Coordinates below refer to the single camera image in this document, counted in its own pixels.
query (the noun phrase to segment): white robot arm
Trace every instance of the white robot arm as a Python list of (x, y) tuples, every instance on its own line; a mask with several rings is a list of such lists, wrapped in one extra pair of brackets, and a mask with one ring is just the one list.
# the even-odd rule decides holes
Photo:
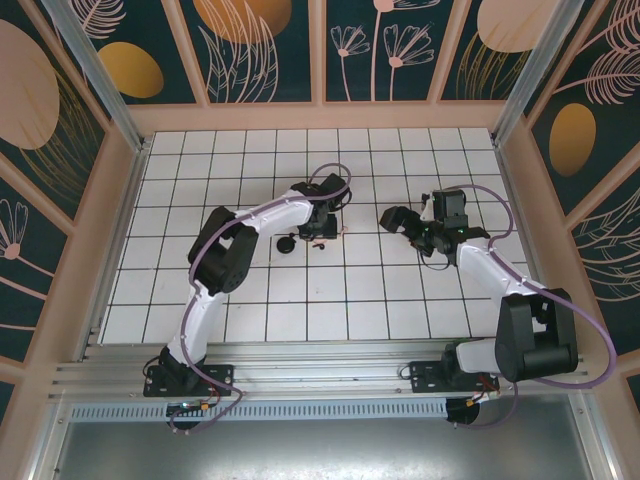
[[(573, 372), (578, 365), (573, 313), (525, 286), (524, 275), (514, 278), (505, 266), (512, 272), (518, 270), (499, 253), (501, 262), (490, 255), (489, 234), (468, 225), (462, 190), (434, 191), (423, 195), (423, 203), (422, 215), (406, 207), (389, 208), (380, 225), (392, 233), (402, 227), (401, 233), (421, 255), (430, 257), (435, 250), (444, 254), (449, 264), (483, 286), (500, 310), (495, 339), (453, 344), (446, 349), (442, 363), (447, 376), (500, 373), (517, 382)], [(546, 290), (530, 279), (527, 283)], [(569, 300), (564, 290), (549, 291)], [(534, 322), (544, 325), (544, 331), (535, 332)]]

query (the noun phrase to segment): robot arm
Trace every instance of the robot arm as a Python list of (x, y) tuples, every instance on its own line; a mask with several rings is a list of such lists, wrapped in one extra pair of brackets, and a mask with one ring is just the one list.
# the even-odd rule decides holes
[[(448, 348), (443, 355), (445, 370), (450, 375), (500, 372), (511, 382), (573, 372), (578, 354), (572, 312), (524, 285), (523, 274), (520, 279), (513, 278), (496, 262), (489, 254), (489, 234), (468, 226), (465, 202), (461, 190), (435, 191), (423, 195), (422, 215), (406, 207), (392, 207), (380, 220), (380, 225), (392, 233), (402, 227), (401, 233), (421, 255), (430, 257), (436, 250), (445, 255), (451, 265), (485, 287), (499, 307), (495, 339)], [(546, 289), (532, 280), (527, 282)], [(550, 292), (569, 300), (562, 289)], [(544, 325), (544, 331), (534, 332), (534, 321)]]
[[(328, 195), (344, 187), (345, 181), (338, 175), (331, 174), (320, 185), (293, 185), (282, 197), (266, 205), (236, 212), (218, 207), (211, 213), (188, 254), (191, 264), (207, 241), (226, 223), (247, 214), (251, 215), (258, 209), (262, 212), (251, 215), (249, 219), (228, 229), (222, 235), (222, 240), (226, 241), (228, 246), (222, 245), (220, 241), (213, 243), (195, 272), (195, 281), (200, 288), (199, 292), (193, 287), (190, 290), (187, 305), (194, 296), (196, 301), (187, 318), (184, 342), (189, 358), (196, 365), (204, 363), (207, 341), (215, 321), (218, 320), (222, 305), (229, 293), (237, 289), (247, 276), (258, 238), (271, 237), (292, 227), (298, 227), (300, 238), (303, 240), (336, 238), (338, 229), (334, 212), (341, 208), (349, 190), (325, 201), (309, 201), (300, 197)], [(159, 364), (186, 394), (200, 380), (188, 367), (180, 340), (181, 333), (178, 328), (173, 339), (160, 353)]]

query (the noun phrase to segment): botanical illustration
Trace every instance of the botanical illustration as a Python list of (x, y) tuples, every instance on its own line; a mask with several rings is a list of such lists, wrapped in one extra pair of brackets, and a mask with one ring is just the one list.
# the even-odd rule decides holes
[(126, 103), (195, 102), (162, 2), (67, 1)]
[[(308, 100), (307, 96), (296, 98), (299, 92), (310, 90), (309, 67), (305, 62), (309, 56), (307, 8), (302, 5), (306, 2), (181, 3), (187, 19), (197, 16), (188, 21), (188, 26), (212, 103)], [(305, 30), (306, 36), (300, 38)], [(295, 67), (294, 58), (290, 57), (294, 48), (298, 48), (296, 54), (302, 48), (307, 50), (298, 55), (300, 63)], [(297, 76), (302, 84), (293, 83)]]
[(558, 0), (474, 0), (443, 100), (505, 100)]
[(0, 355), (23, 361), (66, 235), (0, 180)]
[[(330, 0), (327, 99), (425, 100), (450, 13), (450, 5), (439, 6), (440, 0)], [(417, 65), (423, 68), (410, 68)]]
[(0, 154), (73, 218), (104, 131), (18, 8), (0, 7)]
[(533, 133), (565, 212), (638, 142), (640, 0), (610, 2)]
[(618, 353), (640, 348), (640, 171), (580, 222), (573, 238)]

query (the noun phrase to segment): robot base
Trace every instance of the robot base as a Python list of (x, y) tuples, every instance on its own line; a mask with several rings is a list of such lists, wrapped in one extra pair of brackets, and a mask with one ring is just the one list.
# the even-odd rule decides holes
[[(233, 365), (203, 365), (200, 369), (219, 382), (226, 383), (230, 386), (233, 385)], [(224, 388), (216, 388), (216, 390), (221, 397), (231, 395), (230, 390)], [(183, 385), (180, 385), (167, 374), (163, 366), (154, 365), (147, 369), (147, 378), (143, 390), (145, 397), (209, 397), (211, 393), (211, 385), (204, 380), (187, 391)]]

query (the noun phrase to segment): small black item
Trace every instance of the small black item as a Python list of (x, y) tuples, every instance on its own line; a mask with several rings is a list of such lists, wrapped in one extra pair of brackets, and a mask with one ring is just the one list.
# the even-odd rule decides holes
[[(203, 365), (199, 367), (211, 378), (233, 385), (233, 365)], [(147, 370), (143, 395), (149, 398), (171, 398), (171, 397), (209, 397), (211, 396), (211, 385), (198, 378), (198, 382), (191, 388), (186, 388), (168, 375), (167, 370), (162, 365), (154, 365)], [(228, 397), (231, 391), (224, 388), (216, 388), (221, 397)]]
[[(548, 290), (571, 301), (563, 289)], [(534, 333), (533, 320), (546, 326)], [(573, 312), (542, 295), (512, 294), (502, 299), (496, 332), (496, 361), (508, 381), (574, 372), (578, 347)]]
[(293, 249), (296, 248), (296, 241), (291, 236), (282, 237), (276, 242), (276, 248), (280, 253), (291, 253), (293, 252)]

